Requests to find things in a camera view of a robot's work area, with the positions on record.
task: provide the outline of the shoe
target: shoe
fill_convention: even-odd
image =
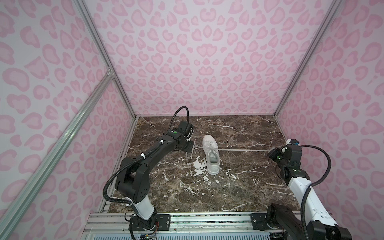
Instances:
[[[203,138],[203,150],[207,157],[207,171],[211,175],[218,174],[220,170],[220,158],[218,156],[218,146],[211,135],[205,135]]]

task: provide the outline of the side wall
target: side wall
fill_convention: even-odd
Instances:
[[[331,0],[85,1],[136,114],[273,113]]]
[[[71,0],[0,3],[0,217],[106,69]]]
[[[132,119],[110,83],[11,239],[77,239],[119,159]]]
[[[331,156],[316,192],[354,240],[384,236],[383,12],[378,1],[347,0],[278,116],[287,138]],[[302,163],[313,180],[326,168],[316,150]]]

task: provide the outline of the black arm segment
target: black arm segment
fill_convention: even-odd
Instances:
[[[162,145],[156,151],[145,156],[143,160],[122,171],[116,177],[115,189],[123,196],[130,198],[133,203],[141,202],[149,191],[149,173],[165,155],[175,149],[184,152],[192,151],[194,142],[188,141],[192,132],[192,124],[184,120],[180,122],[176,129],[168,129],[163,136],[157,138],[158,141],[162,142]],[[141,156],[124,158],[121,161],[120,168]]]

